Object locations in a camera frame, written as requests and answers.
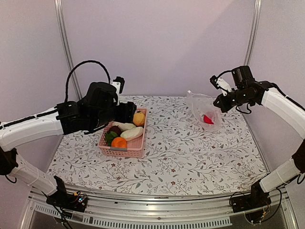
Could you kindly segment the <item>dark maroon toy beet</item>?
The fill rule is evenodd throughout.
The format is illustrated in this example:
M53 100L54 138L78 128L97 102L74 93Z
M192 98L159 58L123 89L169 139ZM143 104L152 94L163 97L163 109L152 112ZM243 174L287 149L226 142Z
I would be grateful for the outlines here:
M122 130L117 125L114 125L108 130L108 133L111 133L111 132L114 132L117 136L120 136L122 133Z

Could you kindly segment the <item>clear zip top bag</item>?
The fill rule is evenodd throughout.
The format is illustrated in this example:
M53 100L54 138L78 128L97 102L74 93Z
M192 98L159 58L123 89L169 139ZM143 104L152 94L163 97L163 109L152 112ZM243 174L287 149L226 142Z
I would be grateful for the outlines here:
M214 98L205 94L196 94L188 90L186 93L186 105L194 115L197 123L207 131L218 131L221 128L220 109L213 105ZM214 115L214 125L203 122L204 115Z

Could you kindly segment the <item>white toy radish with leaves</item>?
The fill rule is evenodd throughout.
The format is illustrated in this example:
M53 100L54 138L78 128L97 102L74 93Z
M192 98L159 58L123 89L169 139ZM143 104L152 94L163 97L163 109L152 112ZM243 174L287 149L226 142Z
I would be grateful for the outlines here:
M106 140L108 146L111 146L112 140L116 137L125 138L126 141L129 142L133 139L140 137L143 134L143 132L144 132L144 129L141 126L136 127L131 130L123 131L120 136L117 136L114 132L108 133L108 131L107 131L105 134L105 140Z

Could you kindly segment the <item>red toy apple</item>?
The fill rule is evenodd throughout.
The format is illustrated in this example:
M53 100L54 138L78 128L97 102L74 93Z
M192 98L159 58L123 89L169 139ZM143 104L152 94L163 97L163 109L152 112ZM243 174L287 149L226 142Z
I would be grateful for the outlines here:
M209 114L209 115L204 115L203 116L203 122L205 124L208 124L208 125L214 125L214 115L212 114Z

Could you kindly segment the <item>orange toy tangerine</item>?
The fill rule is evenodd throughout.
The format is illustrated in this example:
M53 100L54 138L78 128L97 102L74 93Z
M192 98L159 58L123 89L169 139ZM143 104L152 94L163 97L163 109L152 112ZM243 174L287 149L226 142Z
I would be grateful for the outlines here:
M111 142L111 147L115 148L127 148L127 141L125 138L116 137Z

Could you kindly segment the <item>pink perforated plastic basket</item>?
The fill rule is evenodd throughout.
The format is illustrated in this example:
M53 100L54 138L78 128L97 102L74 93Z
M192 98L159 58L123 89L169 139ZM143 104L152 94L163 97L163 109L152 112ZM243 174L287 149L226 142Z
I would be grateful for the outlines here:
M126 148L117 148L108 146L105 135L108 130L112 127L113 121L111 121L103 130L101 138L98 143L98 147L102 151L104 155L107 156L120 156L120 157L135 157L142 158L143 157L143 149L145 146L145 131L146 131L146 123L147 118L145 118L145 123L143 126L143 133L141 136L127 142Z

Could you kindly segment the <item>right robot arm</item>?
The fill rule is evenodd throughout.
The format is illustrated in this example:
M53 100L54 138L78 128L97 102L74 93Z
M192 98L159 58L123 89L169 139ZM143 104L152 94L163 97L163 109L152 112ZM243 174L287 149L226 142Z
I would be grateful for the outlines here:
M239 66L218 76L213 75L210 83L222 91L213 102L222 113L244 104L248 108L257 104L277 115L304 140L305 109L283 93L277 84L257 81L249 66ZM247 196L246 203L250 208L258 207L264 202L264 193L286 184L304 172L305 144L302 142L290 159L257 182L257 190Z

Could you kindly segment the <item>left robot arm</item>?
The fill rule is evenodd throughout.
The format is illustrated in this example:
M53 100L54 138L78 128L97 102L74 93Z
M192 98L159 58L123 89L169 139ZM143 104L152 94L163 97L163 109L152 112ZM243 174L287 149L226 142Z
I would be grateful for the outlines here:
M79 101L57 104L43 113L0 125L0 174L20 179L39 189L60 207L67 207L71 197L61 179L50 177L33 166L17 152L17 147L41 138L68 135L78 131L92 134L111 121L126 123L133 119L136 105L120 102L120 82L91 83L87 94Z

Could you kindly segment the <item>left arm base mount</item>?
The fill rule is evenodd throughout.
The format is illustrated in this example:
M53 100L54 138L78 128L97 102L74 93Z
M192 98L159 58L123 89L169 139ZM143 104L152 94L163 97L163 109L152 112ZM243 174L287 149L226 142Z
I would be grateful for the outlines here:
M57 176L54 176L54 178L57 184L56 192L47 196L46 203L61 209L85 212L88 203L87 194L81 193L80 191L69 194L67 193L63 180Z

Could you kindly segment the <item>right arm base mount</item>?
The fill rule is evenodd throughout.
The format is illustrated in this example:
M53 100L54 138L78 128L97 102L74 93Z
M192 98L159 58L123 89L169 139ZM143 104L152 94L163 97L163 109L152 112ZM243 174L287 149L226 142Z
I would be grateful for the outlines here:
M233 212L245 212L260 208L260 210L245 214L246 220L251 224L262 223L270 210L271 199L269 193L263 192L260 185L252 185L250 194L235 192L229 199Z

